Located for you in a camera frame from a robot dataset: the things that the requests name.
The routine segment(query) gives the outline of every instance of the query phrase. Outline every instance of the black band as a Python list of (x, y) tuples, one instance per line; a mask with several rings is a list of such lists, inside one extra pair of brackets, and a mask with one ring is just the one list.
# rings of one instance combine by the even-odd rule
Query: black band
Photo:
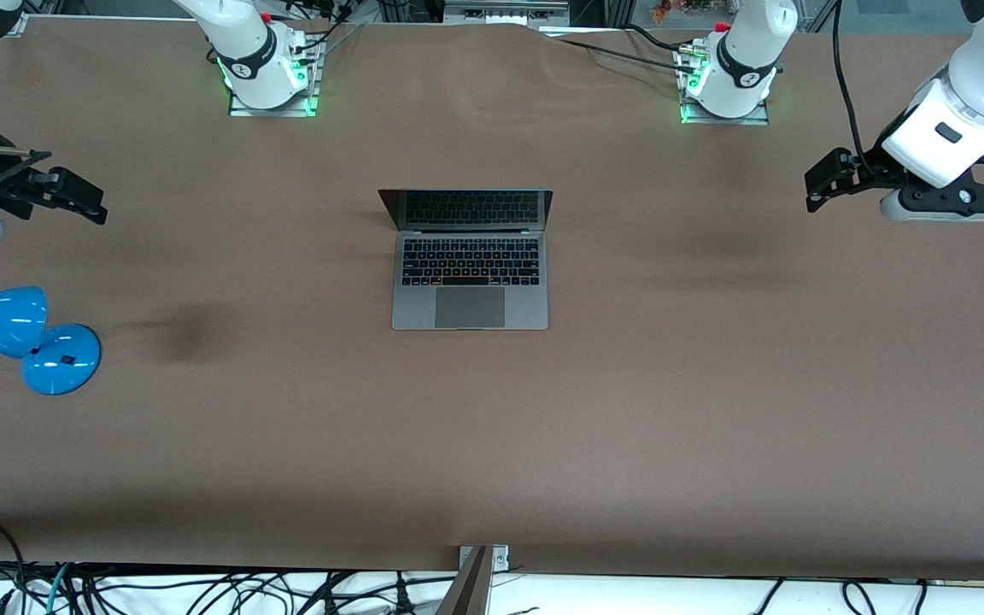
[(265, 66), (272, 59), (272, 56), (276, 55), (276, 31), (266, 26), (265, 30), (268, 31), (268, 40), (265, 40), (265, 45), (254, 54), (244, 58), (230, 58), (219, 54), (220, 62), (234, 77), (239, 79), (256, 78), (257, 71), (261, 70), (261, 67)]
[(769, 77), (770, 71), (776, 66), (776, 60), (762, 67), (749, 67), (739, 63), (727, 52), (727, 34), (723, 35), (716, 45), (716, 57), (719, 59), (719, 66), (723, 67), (723, 72), (730, 74), (735, 81), (735, 87), (740, 87), (742, 90), (749, 90), (761, 83), (762, 79)]

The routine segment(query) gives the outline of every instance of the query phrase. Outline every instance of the blue cable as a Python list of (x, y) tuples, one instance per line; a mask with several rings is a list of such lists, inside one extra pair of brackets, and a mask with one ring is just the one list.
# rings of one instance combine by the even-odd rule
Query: blue cable
[(56, 592), (59, 590), (59, 583), (62, 583), (63, 575), (66, 575), (67, 568), (69, 566), (70, 564), (63, 565), (63, 567), (59, 569), (59, 572), (56, 572), (55, 579), (51, 581), (51, 589), (48, 590), (48, 604), (44, 609), (44, 615), (51, 615), (52, 612), (56, 611)]

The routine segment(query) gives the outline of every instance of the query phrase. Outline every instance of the laptop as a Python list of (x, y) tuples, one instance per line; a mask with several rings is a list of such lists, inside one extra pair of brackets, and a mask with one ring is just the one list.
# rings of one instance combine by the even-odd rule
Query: laptop
[(551, 190), (379, 190), (397, 225), (394, 328), (549, 328)]

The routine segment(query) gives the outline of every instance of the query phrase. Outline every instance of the laptop screen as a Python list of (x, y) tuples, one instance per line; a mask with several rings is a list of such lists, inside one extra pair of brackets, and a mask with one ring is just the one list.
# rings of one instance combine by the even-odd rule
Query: laptop screen
[(402, 231), (543, 231), (550, 190), (379, 190)]

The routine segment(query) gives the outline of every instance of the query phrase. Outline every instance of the spacebar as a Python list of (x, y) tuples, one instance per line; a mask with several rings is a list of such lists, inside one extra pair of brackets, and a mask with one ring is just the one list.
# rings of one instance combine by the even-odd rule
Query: spacebar
[(489, 285), (488, 278), (480, 277), (453, 277), (442, 278), (442, 285)]

